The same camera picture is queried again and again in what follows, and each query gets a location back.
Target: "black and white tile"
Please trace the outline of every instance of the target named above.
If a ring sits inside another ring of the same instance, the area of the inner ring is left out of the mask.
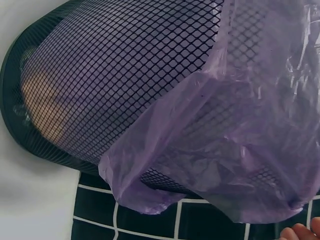
[[[71,240],[274,240],[281,230],[320,216],[320,195],[303,211],[277,224],[233,223],[203,199],[187,197],[160,215],[142,215],[119,206],[101,178],[82,174]]]

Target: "white surface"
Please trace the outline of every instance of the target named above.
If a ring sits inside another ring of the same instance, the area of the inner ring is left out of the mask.
[[[13,40],[66,0],[0,0],[0,64]],[[69,240],[79,172],[21,149],[0,115],[0,239]]]

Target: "hand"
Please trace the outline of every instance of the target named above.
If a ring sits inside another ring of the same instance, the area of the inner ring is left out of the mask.
[[[320,217],[315,217],[311,221],[310,231],[304,225],[297,223],[292,228],[285,228],[279,240],[320,240]]]

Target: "plastic bag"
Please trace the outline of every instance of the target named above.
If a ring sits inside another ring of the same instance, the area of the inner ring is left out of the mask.
[[[99,173],[119,204],[159,214],[183,197],[142,184],[149,168],[234,222],[271,223],[320,187],[318,0],[225,0],[199,72],[154,102]]]

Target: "wire mesh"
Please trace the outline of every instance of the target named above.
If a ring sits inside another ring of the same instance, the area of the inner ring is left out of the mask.
[[[145,109],[204,65],[222,6],[72,0],[58,7],[17,38],[2,66],[0,107],[12,136],[36,156],[98,174],[101,155]],[[155,169],[141,180],[190,193]]]

